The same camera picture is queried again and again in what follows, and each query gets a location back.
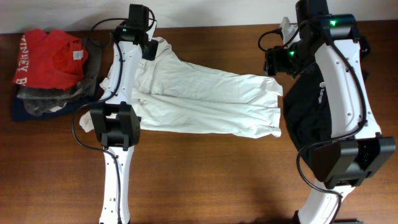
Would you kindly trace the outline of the white t-shirt black print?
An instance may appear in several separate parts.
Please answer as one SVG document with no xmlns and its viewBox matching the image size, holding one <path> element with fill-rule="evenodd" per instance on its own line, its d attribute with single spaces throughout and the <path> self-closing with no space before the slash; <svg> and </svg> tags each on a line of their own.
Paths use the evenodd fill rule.
<svg viewBox="0 0 398 224">
<path fill-rule="evenodd" d="M 141 128 L 194 134 L 233 134 L 258 139 L 279 137 L 283 89 L 272 77 L 239 75 L 180 60 L 172 46 L 158 37 L 155 60 L 129 65 L 126 45 L 114 45 L 113 64 L 101 83 L 107 94 L 111 77 L 127 72 L 120 85 L 127 102 L 141 118 Z"/>
</svg>

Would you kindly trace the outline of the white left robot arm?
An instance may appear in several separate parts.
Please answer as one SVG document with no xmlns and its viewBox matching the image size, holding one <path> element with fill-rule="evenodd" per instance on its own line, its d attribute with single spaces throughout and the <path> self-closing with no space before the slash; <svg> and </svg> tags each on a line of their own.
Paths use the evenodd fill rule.
<svg viewBox="0 0 398 224">
<path fill-rule="evenodd" d="M 105 159 L 104 202 L 100 223 L 131 221 L 128 205 L 129 170 L 141 131 L 141 119 L 131 103 L 132 82 L 142 61 L 155 59 L 159 44 L 152 38 L 155 28 L 155 25 L 146 29 L 131 26 L 116 28 L 108 86 L 100 103 L 90 108 L 96 137 L 104 149 Z"/>
</svg>

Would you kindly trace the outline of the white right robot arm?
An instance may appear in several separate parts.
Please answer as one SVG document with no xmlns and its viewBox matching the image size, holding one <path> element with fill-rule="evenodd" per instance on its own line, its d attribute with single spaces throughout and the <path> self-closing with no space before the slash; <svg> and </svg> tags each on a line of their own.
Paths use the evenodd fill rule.
<svg viewBox="0 0 398 224">
<path fill-rule="evenodd" d="M 315 176 L 293 221 L 336 223 L 344 199 L 387 162 L 396 143 L 382 135 L 369 104 L 352 15 L 319 12 L 298 24 L 285 17 L 275 33 L 283 44 L 265 50 L 264 71 L 297 80 L 284 98 L 284 117 L 296 166 Z"/>
</svg>

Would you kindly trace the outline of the red folded t-shirt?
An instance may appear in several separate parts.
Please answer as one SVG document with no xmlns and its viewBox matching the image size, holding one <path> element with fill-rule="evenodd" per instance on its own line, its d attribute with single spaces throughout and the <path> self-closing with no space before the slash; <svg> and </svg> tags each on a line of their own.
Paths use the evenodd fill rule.
<svg viewBox="0 0 398 224">
<path fill-rule="evenodd" d="M 89 53 L 78 37 L 62 30 L 24 33 L 13 83 L 29 88 L 67 90 L 84 78 Z"/>
</svg>

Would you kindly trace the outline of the grey camouflage folded garment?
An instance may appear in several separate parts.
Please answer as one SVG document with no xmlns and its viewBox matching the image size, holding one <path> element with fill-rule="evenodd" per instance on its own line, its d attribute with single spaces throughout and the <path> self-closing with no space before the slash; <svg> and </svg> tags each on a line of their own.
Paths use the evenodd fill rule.
<svg viewBox="0 0 398 224">
<path fill-rule="evenodd" d="M 76 103 L 95 94 L 102 57 L 100 42 L 89 39 L 83 39 L 82 42 L 88 52 L 88 59 L 83 64 L 84 77 L 77 85 L 67 90 L 46 90 L 22 86 L 17 91 L 16 98 L 22 100 L 29 114 L 40 116 L 44 113 L 54 113 L 66 107 L 68 103 Z"/>
</svg>

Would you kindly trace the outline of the navy folded garment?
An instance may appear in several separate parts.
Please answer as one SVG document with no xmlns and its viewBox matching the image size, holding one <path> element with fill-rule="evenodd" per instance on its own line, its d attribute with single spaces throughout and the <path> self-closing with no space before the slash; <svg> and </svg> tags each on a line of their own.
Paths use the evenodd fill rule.
<svg viewBox="0 0 398 224">
<path fill-rule="evenodd" d="M 50 118 L 56 118 L 59 116 L 65 116 L 67 114 L 71 114 L 71 113 L 75 112 L 79 107 L 94 101 L 95 96 L 98 93 L 98 88 L 99 88 L 99 86 L 96 85 L 95 94 L 93 96 L 87 96 L 87 97 L 79 100 L 76 103 L 68 103 L 66 105 L 66 107 L 64 107 L 54 113 L 44 113 L 40 116 L 33 116 L 33 115 L 29 114 L 25 110 L 22 100 L 18 100 L 15 96 L 13 99 L 13 103 L 12 103 L 11 118 L 13 121 L 28 121 L 28 120 L 35 120 L 35 119 L 50 119 Z"/>
</svg>

